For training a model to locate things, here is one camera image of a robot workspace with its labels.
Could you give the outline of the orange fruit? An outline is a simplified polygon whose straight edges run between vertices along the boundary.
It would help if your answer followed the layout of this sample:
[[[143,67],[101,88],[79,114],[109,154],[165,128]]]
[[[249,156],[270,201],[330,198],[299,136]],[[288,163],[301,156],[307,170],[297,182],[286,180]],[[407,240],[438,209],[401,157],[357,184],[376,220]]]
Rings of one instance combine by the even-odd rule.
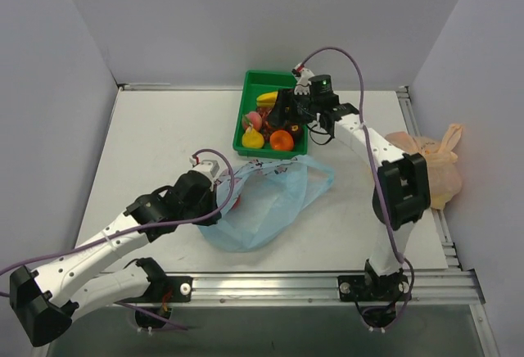
[[[295,143],[289,132],[277,130],[270,135],[269,145],[274,151],[292,151]]]

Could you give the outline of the dark mangosteen fruit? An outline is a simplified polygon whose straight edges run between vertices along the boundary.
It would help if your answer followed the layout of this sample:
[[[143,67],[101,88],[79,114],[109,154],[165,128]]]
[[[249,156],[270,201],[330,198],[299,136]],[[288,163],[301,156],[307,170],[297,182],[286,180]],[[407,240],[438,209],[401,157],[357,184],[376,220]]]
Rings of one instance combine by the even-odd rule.
[[[299,142],[304,136],[303,127],[299,124],[289,124],[286,131],[292,136],[294,142]]]

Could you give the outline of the yellow banana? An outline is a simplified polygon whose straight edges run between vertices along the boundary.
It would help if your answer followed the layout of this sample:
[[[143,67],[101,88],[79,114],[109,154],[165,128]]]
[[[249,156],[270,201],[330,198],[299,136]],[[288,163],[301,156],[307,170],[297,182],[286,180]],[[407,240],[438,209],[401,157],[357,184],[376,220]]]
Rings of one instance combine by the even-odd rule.
[[[277,99],[278,91],[263,93],[256,98],[256,106],[272,108],[274,107]]]

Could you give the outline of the blue printed plastic bag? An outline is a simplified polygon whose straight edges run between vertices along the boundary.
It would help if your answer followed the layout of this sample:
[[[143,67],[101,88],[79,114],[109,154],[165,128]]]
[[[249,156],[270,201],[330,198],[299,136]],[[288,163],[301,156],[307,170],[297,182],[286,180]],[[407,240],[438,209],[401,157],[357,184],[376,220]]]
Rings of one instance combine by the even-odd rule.
[[[335,177],[331,166],[311,156],[252,159],[233,172],[233,196],[221,210],[221,219],[199,230],[212,246],[236,253],[270,243],[331,188]],[[239,195],[239,206],[231,210]]]

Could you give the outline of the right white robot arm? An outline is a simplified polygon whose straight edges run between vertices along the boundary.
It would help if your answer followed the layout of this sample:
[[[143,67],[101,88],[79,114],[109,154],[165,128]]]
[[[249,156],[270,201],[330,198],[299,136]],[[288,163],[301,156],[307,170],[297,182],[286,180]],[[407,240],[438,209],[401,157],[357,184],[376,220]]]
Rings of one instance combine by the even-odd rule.
[[[365,293],[381,299],[399,281],[405,249],[415,224],[430,206],[427,163],[418,153],[388,142],[364,120],[364,107],[342,103],[332,89],[330,75],[298,79],[294,88],[278,90],[268,122],[307,125],[317,122],[330,139],[342,142],[370,164],[375,188],[373,211],[382,228],[366,261]]]

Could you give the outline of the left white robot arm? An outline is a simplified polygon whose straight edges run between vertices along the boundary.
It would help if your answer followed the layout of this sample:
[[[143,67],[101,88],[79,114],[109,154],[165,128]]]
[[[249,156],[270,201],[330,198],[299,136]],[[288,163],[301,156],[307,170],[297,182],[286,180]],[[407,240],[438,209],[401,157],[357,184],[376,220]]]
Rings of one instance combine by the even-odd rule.
[[[206,161],[166,185],[138,197],[79,251],[34,270],[22,265],[10,275],[10,306],[32,346],[45,346],[80,317],[128,299],[159,300],[169,290],[165,271],[152,258],[137,259],[120,271],[103,270],[128,253],[172,233],[181,220],[215,224],[213,165]]]

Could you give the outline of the red apple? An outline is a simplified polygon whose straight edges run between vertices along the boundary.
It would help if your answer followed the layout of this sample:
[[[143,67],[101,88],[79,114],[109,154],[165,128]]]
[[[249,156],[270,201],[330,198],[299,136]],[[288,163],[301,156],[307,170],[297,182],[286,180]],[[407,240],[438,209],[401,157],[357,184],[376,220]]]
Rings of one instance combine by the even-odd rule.
[[[232,206],[231,210],[234,210],[235,208],[237,208],[239,206],[239,204],[240,204],[240,201],[241,201],[241,196],[239,195],[236,198],[235,202],[233,203],[233,206]]]

